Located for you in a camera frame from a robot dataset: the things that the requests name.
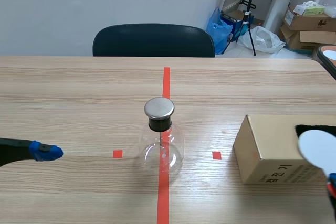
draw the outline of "blue plastic bag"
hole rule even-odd
[[[232,26],[229,26],[220,19],[219,7],[217,7],[214,13],[212,13],[212,16],[206,27],[206,31],[208,34],[210,34],[212,40],[214,41],[215,53],[220,55],[227,45],[227,38],[232,31]]]

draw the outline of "black bottle neck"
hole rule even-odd
[[[170,117],[163,120],[149,119],[148,126],[151,130],[155,132],[164,132],[172,126],[172,120],[170,119]]]

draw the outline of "sink pedestal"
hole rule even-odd
[[[285,16],[290,0],[272,0],[271,7],[268,11],[264,27],[272,33],[277,33],[283,18]]]

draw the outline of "cardboard box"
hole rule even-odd
[[[301,16],[310,16],[310,15],[323,14],[324,9],[325,7],[323,5],[318,5],[318,6],[297,5],[294,8],[293,12]]]
[[[285,24],[294,31],[336,31],[336,18],[326,14],[300,16],[291,7],[287,9]]]
[[[286,47],[300,54],[312,54],[323,44],[336,43],[336,33],[330,31],[293,31],[283,24],[279,37],[286,42]]]
[[[336,115],[247,115],[234,150],[244,184],[326,183],[323,171],[299,153],[295,126],[336,126]]]

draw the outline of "tripod stand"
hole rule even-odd
[[[225,52],[225,50],[228,48],[228,46],[230,45],[230,43],[232,42],[233,38],[236,37],[237,33],[238,37],[236,39],[236,42],[238,42],[238,38],[240,37],[240,34],[242,33],[242,29],[244,25],[247,25],[248,28],[248,32],[250,34],[250,39],[251,39],[251,44],[252,44],[252,48],[253,48],[253,53],[254,56],[257,56],[256,51],[254,49],[254,44],[253,44],[253,40],[252,40],[252,35],[251,35],[251,24],[250,24],[250,20],[251,20],[251,5],[252,5],[252,0],[248,0],[248,4],[247,4],[247,8],[244,14],[244,18],[243,18],[243,22],[241,23],[240,27],[236,30],[236,32],[234,33],[234,35],[232,36],[232,39],[229,41],[229,43],[227,44],[227,46],[225,47],[224,51],[222,52],[222,54]]]

